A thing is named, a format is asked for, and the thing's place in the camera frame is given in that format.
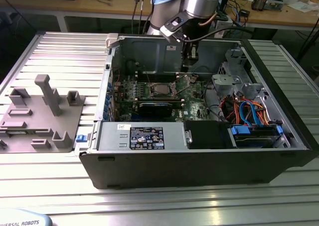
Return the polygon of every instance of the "green motherboard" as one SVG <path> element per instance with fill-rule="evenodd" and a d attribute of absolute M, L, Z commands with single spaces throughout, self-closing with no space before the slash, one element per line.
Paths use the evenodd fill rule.
<path fill-rule="evenodd" d="M 114 96 L 118 121 L 211 120 L 204 102 L 207 81 L 183 75 L 171 83 L 139 82 L 124 79 L 116 83 Z M 140 117 L 139 104 L 160 103 L 172 106 L 171 114 L 161 119 Z"/>

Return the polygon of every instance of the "blue latch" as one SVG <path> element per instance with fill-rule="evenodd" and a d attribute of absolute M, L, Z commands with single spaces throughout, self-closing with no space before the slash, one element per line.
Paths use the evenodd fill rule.
<path fill-rule="evenodd" d="M 75 141 L 77 143 L 83 143 L 88 141 L 88 136 L 87 135 L 77 135 L 75 138 Z"/>
<path fill-rule="evenodd" d="M 281 134 L 283 134 L 284 133 L 284 130 L 283 130 L 283 128 L 281 127 L 281 126 L 277 126 L 277 131 L 278 131 L 278 133 L 281 135 Z"/>
<path fill-rule="evenodd" d="M 231 133 L 233 135 L 237 134 L 250 134 L 250 130 L 247 126 L 245 125 L 235 125 L 231 128 Z"/>

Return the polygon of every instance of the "black cable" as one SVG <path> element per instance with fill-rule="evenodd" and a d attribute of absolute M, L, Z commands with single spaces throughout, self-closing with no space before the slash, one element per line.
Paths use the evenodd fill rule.
<path fill-rule="evenodd" d="M 36 28 L 33 27 L 33 25 L 30 24 L 30 22 L 29 22 L 28 20 L 26 20 L 26 18 L 25 18 L 8 0 L 5 0 L 5 2 L 6 2 L 8 5 L 10 5 L 10 7 L 13 8 L 14 11 L 17 12 L 17 13 L 21 16 L 21 18 L 23 18 L 23 20 L 24 20 L 31 28 L 33 28 L 33 30 L 34 30 L 35 32 L 37 32 Z"/>
<path fill-rule="evenodd" d="M 210 82 L 212 82 L 212 79 L 209 79 L 209 81 L 208 81 L 207 84 L 206 84 L 206 88 L 205 88 L 205 91 L 204 91 L 204 103 L 205 103 L 206 107 L 209 109 L 209 112 L 211 112 L 211 113 L 213 113 L 215 116 L 217 116 L 220 121 L 223 121 L 222 118 L 221 118 L 217 113 L 213 112 L 213 111 L 210 109 L 212 106 L 215 106 L 216 104 L 213 104 L 213 105 L 210 105 L 210 106 L 208 106 L 208 104 L 207 104 L 207 101 L 206 101 L 206 92 L 207 92 L 207 88 L 208 88 L 208 85 L 209 85 Z"/>
<path fill-rule="evenodd" d="M 211 106 L 209 106 L 209 107 L 208 107 L 209 112 L 210 112 L 210 113 L 213 113 L 215 116 L 217 116 L 217 117 L 218 117 L 218 119 L 219 119 L 220 121 L 223 121 L 223 119 L 220 117 L 220 115 L 219 115 L 219 114 L 217 114 L 217 113 L 213 112 L 213 111 L 210 109 L 212 106 L 214 106 L 214 105 L 211 105 Z"/>
<path fill-rule="evenodd" d="M 147 22 L 150 19 L 150 17 L 153 15 L 153 12 L 154 12 L 154 0 L 152 0 L 152 10 L 151 10 L 150 14 L 148 15 L 148 17 L 147 17 L 147 19 L 146 19 L 146 21 L 144 23 L 142 34 L 145 34 Z"/>
<path fill-rule="evenodd" d="M 210 33 L 208 33 L 208 34 L 206 34 L 206 35 L 200 37 L 200 38 L 191 39 L 191 40 L 187 40 L 187 39 L 186 39 L 186 40 L 184 40 L 184 42 L 185 42 L 185 43 L 198 42 L 198 41 L 201 41 L 201 40 L 203 40 L 203 39 L 206 39 L 206 38 L 208 38 L 209 36 L 214 35 L 214 34 L 216 34 L 216 33 L 218 33 L 218 32 L 221 32 L 221 31 L 224 31 L 224 30 L 229 30 L 229 29 L 240 30 L 240 31 L 244 31 L 244 32 L 247 32 L 247 33 L 251 33 L 251 31 L 246 30 L 246 29 L 244 29 L 244 28 L 242 28 L 242 27 L 226 27 L 226 28 L 220 28 L 220 29 L 218 29 L 218 30 L 212 31 L 212 32 L 210 32 Z"/>
<path fill-rule="evenodd" d="M 204 66 L 204 65 L 199 65 L 199 66 L 197 66 L 197 67 L 195 67 L 194 69 L 193 69 L 193 71 L 192 71 L 192 74 L 194 74 L 195 73 L 195 70 L 197 69 L 197 68 L 206 68 L 209 72 L 211 71 L 207 66 Z"/>
<path fill-rule="evenodd" d="M 142 22 L 142 13 L 143 13 L 143 5 L 144 5 L 144 0 L 142 0 L 142 4 L 141 4 L 141 13 L 140 13 L 139 32 L 138 32 L 138 34 L 140 34 L 140 28 L 141 28 L 141 22 Z"/>
<path fill-rule="evenodd" d="M 296 32 L 296 34 L 300 37 L 300 38 L 302 38 L 303 40 L 306 40 L 304 37 L 302 37 L 300 34 L 302 34 L 302 33 L 300 33 L 300 32 L 298 32 L 298 31 L 296 31 L 295 30 L 295 32 Z"/>
<path fill-rule="evenodd" d="M 305 51 L 304 51 L 305 45 L 306 45 L 306 43 L 308 42 L 309 38 L 311 37 L 312 33 L 314 32 L 315 28 L 317 27 L 318 22 L 319 22 L 319 18 L 317 19 L 316 24 L 314 25 L 313 29 L 311 30 L 311 32 L 310 32 L 308 38 L 305 40 L 305 42 L 304 42 L 303 45 L 301 46 L 300 51 L 299 51 L 299 54 L 298 54 L 298 56 L 297 56 L 297 60 L 300 61 L 300 60 L 302 59 L 303 55 L 305 54 Z"/>
<path fill-rule="evenodd" d="M 140 2 L 140 0 L 134 0 L 134 1 L 135 1 L 135 5 L 134 5 L 133 14 L 132 14 L 132 34 L 134 34 L 134 32 L 133 32 L 134 15 L 135 15 L 135 12 L 136 12 L 136 7 L 138 6 L 138 3 Z"/>
<path fill-rule="evenodd" d="M 134 33 L 133 33 L 133 22 L 134 22 L 134 15 L 135 15 L 135 11 L 136 11 L 136 7 L 137 7 L 137 6 L 138 6 L 138 3 L 135 2 L 133 14 L 132 14 L 132 34 L 134 34 Z"/>
<path fill-rule="evenodd" d="M 319 38 L 319 29 L 314 34 L 314 36 L 310 39 L 309 43 L 307 43 L 302 51 L 299 53 L 297 60 L 301 61 L 301 59 L 305 56 L 305 54 L 308 52 L 308 50 L 311 48 L 313 44 L 315 44 L 316 40 Z"/>

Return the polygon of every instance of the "table leg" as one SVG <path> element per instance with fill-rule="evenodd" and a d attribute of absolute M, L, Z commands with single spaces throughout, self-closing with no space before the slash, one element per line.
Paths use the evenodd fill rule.
<path fill-rule="evenodd" d="M 68 27 L 64 18 L 64 15 L 58 14 L 56 15 L 56 19 L 58 20 L 60 31 L 61 32 L 68 32 Z"/>

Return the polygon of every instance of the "black plastic cover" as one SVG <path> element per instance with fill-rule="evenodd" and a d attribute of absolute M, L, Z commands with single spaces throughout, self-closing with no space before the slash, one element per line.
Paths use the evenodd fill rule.
<path fill-rule="evenodd" d="M 189 149 L 228 149 L 233 148 L 227 122 L 215 120 L 187 120 L 185 130 L 190 131 L 192 143 Z"/>

